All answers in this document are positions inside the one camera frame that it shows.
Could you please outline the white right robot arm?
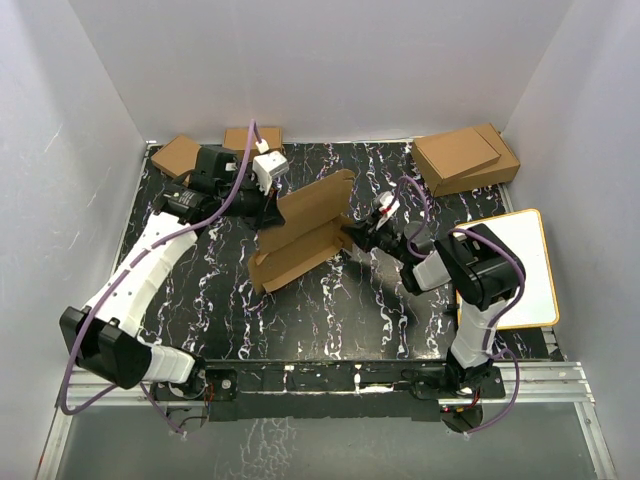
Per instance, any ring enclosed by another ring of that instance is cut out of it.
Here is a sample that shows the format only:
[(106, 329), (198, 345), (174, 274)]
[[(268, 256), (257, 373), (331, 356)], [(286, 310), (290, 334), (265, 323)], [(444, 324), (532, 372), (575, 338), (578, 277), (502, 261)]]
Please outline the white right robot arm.
[(522, 297), (526, 271), (519, 258), (484, 224), (434, 239), (417, 222), (403, 231), (360, 220), (342, 232), (360, 250), (379, 249), (402, 264), (400, 278), (420, 295), (450, 283), (461, 298), (462, 321), (433, 388), (466, 397), (480, 388), (493, 364), (498, 320)]

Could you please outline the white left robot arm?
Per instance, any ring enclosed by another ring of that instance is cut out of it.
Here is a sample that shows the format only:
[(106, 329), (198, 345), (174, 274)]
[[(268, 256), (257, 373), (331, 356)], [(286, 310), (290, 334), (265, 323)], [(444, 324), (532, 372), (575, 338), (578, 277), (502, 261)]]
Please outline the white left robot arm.
[(195, 167), (165, 185), (109, 281), (84, 307), (61, 315), (71, 363), (123, 389), (164, 382), (186, 399), (200, 396), (207, 376), (194, 355), (139, 339), (147, 308), (178, 260), (218, 218), (240, 218), (255, 231), (283, 225), (274, 182), (288, 169), (276, 150), (240, 162), (228, 149), (200, 148)]

